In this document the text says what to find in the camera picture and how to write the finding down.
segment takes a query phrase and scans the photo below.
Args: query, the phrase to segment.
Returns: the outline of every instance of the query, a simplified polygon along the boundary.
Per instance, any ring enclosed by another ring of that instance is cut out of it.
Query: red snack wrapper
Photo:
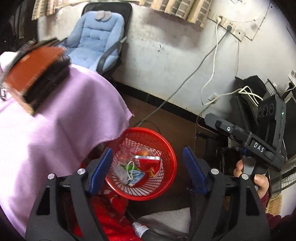
[[[161,158],[159,156],[133,156],[133,161],[137,168],[143,172],[149,172],[154,177],[159,170]]]

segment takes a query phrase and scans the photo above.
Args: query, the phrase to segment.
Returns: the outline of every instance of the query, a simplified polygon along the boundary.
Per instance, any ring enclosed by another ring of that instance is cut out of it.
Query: fingernail
[[[259,182],[259,179],[260,179],[260,176],[259,176],[258,174],[256,174],[256,175],[254,176],[254,181],[255,181],[255,182]]]

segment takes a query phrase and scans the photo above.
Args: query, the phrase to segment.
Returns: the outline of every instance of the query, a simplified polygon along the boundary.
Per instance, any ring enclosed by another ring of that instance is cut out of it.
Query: silver screw
[[[78,173],[79,175],[82,175],[82,174],[85,173],[85,169],[84,169],[84,168],[80,168],[80,169],[77,171],[77,173]]]
[[[249,179],[249,176],[245,173],[242,174],[242,179],[245,179],[245,180],[248,180]]]
[[[48,178],[49,180],[53,179],[53,178],[54,178],[54,174],[53,174],[53,173],[48,174],[47,178]]]
[[[211,173],[214,175],[217,175],[217,174],[219,174],[219,170],[216,168],[213,168],[213,169],[211,169]]]

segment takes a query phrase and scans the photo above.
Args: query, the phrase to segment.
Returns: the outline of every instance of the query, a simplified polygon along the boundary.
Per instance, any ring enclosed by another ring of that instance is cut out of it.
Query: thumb
[[[254,182],[259,186],[259,189],[257,191],[260,199],[264,197],[265,193],[267,192],[269,188],[269,182],[266,176],[256,174],[254,177]]]

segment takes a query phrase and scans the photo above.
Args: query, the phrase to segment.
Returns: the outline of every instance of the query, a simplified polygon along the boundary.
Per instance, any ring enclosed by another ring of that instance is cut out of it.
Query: maroon sleeve
[[[268,192],[266,192],[264,197],[261,198],[261,203],[264,209],[266,208],[267,201],[268,201]],[[273,216],[272,214],[269,214],[269,213],[266,214],[266,218],[267,218],[270,230],[273,230],[280,223],[291,219],[291,217],[292,215],[286,215],[282,218],[280,215]]]

